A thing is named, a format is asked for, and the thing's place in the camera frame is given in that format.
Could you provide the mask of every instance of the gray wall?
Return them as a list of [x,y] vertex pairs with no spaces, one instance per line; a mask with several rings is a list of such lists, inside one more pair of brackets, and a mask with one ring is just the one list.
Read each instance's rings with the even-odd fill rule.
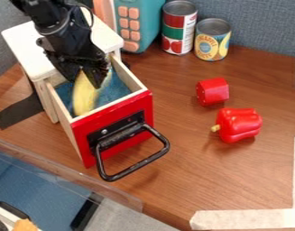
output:
[[233,27],[232,43],[295,56],[295,0],[190,0]]
[[[200,18],[230,22],[232,43],[295,56],[295,0],[190,1],[197,5]],[[0,32],[27,20],[9,0],[0,0]],[[0,34],[0,75],[15,62]]]
[[1,36],[1,31],[13,27],[19,23],[27,22],[9,0],[0,0],[0,75],[16,63],[16,59]]

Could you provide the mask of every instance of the red can label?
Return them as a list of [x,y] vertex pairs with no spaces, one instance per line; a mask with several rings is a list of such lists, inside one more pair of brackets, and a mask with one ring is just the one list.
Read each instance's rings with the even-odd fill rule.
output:
[[185,54],[192,50],[198,13],[176,16],[163,12],[162,48],[168,53]]

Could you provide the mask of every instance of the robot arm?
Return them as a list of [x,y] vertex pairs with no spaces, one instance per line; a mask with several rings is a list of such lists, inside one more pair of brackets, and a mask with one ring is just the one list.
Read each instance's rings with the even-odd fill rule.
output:
[[10,1],[32,18],[43,36],[37,44],[67,80],[74,82],[82,69],[95,88],[101,87],[108,72],[106,55],[90,40],[92,25],[88,25],[81,5],[65,0]]

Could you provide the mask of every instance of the can label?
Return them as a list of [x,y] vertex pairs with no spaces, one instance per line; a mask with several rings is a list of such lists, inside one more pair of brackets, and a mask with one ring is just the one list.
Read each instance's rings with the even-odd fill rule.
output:
[[163,13],[162,48],[177,55],[191,51],[197,18],[197,12],[187,16]]
[[230,32],[217,36],[197,34],[195,53],[202,60],[222,60],[227,55],[230,38]]

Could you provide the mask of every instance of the black strap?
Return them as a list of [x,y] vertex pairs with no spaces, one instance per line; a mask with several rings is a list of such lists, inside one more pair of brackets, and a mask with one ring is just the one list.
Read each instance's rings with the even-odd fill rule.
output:
[[15,125],[42,112],[43,106],[36,92],[0,112],[0,129]]

